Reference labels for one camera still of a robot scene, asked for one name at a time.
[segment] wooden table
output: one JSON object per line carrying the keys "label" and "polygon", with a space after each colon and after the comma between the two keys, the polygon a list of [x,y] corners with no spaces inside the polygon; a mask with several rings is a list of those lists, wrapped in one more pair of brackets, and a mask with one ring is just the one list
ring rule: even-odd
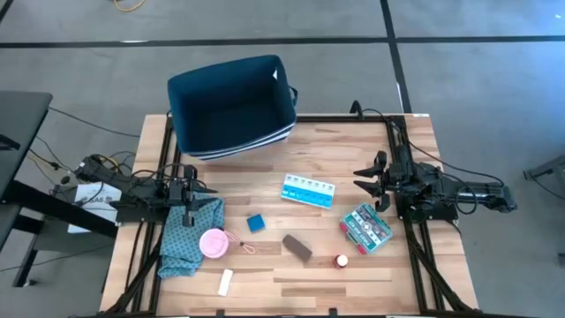
{"label": "wooden table", "polygon": [[[411,141],[439,156],[430,117],[405,118]],[[146,117],[134,170],[157,169],[165,123],[164,115]],[[168,158],[173,157],[174,136],[170,144]],[[199,179],[225,199],[225,228],[254,246],[257,253],[246,254],[232,245],[221,259],[205,259],[195,276],[163,280],[157,314],[215,314],[216,309],[233,315],[328,314],[331,307],[339,314],[417,313],[408,247],[394,200],[382,214],[394,237],[375,254],[359,254],[338,226],[340,218],[359,203],[373,203],[367,193],[353,185],[352,181],[359,178],[352,172],[372,165],[378,150],[389,152],[384,124],[299,123],[286,141],[239,155],[205,163],[183,155],[181,162],[194,164]],[[416,162],[439,165],[418,151],[413,156]],[[326,210],[282,200],[286,173],[335,184],[334,206]],[[245,219],[258,213],[267,228],[251,234]],[[443,221],[428,225],[438,270],[465,303],[477,307],[459,234]],[[119,229],[101,310],[124,291],[137,228],[136,223],[128,223]],[[286,234],[313,250],[309,262],[302,263],[282,246]],[[139,264],[140,246],[132,275]],[[347,269],[334,269],[336,254],[349,256]],[[228,297],[216,294],[224,269],[234,270]],[[427,303],[434,308],[429,276],[422,271]],[[146,286],[150,287],[152,280],[153,273],[149,273]],[[150,289],[144,290],[142,310],[148,307]]]}

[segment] blue basket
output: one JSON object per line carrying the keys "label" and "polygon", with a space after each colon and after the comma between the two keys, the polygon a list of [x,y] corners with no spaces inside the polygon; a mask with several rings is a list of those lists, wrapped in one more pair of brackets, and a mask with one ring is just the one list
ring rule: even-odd
{"label": "blue basket", "polygon": [[210,65],[169,79],[178,147],[203,160],[285,139],[297,120],[297,99],[283,62],[273,55]]}

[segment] white object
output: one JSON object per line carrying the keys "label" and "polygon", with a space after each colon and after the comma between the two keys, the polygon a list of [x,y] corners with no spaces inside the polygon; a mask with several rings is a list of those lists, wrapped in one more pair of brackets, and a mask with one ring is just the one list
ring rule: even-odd
{"label": "white object", "polygon": [[218,289],[218,295],[226,296],[228,294],[228,288],[230,287],[231,277],[233,276],[233,270],[224,269],[222,280],[220,281],[220,289]]}
{"label": "white object", "polygon": [[[77,186],[77,194],[75,195],[74,200],[75,202],[88,201],[88,203],[85,203],[82,206],[84,210],[115,223],[117,210],[115,208],[112,208],[108,203],[110,203],[111,201],[119,201],[120,197],[122,196],[122,192],[115,187],[106,184],[104,184],[102,190],[100,191],[101,185],[102,184],[100,182],[97,182],[93,184]],[[75,234],[87,233],[90,231],[76,225],[69,224],[67,232]]]}
{"label": "white object", "polygon": [[349,260],[348,260],[347,256],[339,255],[339,256],[337,256],[337,259],[335,261],[337,262],[337,265],[339,265],[340,267],[345,267],[345,266],[347,266],[347,262]]}

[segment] towel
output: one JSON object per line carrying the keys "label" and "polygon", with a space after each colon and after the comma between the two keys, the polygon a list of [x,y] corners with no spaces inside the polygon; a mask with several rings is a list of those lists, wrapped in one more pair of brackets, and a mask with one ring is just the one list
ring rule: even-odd
{"label": "towel", "polygon": [[[210,196],[196,193],[196,199]],[[160,255],[162,257],[159,276],[194,276],[204,255],[200,251],[200,237],[205,231],[223,227],[223,199],[217,199],[194,213],[194,226],[183,226],[186,207],[172,207],[167,216],[162,236]]]}

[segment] blue pill box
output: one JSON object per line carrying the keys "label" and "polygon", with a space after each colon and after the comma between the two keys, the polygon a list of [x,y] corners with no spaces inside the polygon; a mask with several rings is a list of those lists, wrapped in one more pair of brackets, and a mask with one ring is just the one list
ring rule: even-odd
{"label": "blue pill box", "polygon": [[281,197],[310,204],[320,208],[331,208],[334,204],[335,185],[287,174],[284,177]]}

